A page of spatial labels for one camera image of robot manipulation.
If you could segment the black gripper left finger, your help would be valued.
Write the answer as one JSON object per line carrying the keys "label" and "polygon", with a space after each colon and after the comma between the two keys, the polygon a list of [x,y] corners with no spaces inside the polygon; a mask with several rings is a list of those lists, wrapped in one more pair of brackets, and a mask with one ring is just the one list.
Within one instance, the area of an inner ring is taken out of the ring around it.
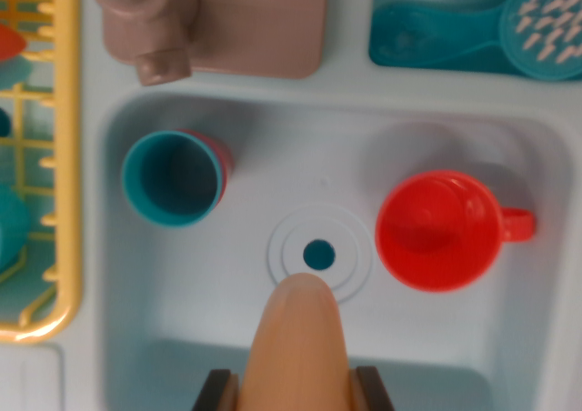
{"label": "black gripper left finger", "polygon": [[238,375],[229,369],[213,369],[194,404],[194,411],[234,411],[239,392]]}

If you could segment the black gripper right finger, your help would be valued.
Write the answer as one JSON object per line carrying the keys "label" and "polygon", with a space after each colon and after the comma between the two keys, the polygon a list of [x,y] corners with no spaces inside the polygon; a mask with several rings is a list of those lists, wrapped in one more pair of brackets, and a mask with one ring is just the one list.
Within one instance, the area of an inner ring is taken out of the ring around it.
{"label": "black gripper right finger", "polygon": [[375,366],[358,366],[349,372],[352,409],[356,411],[394,411],[382,378]]}

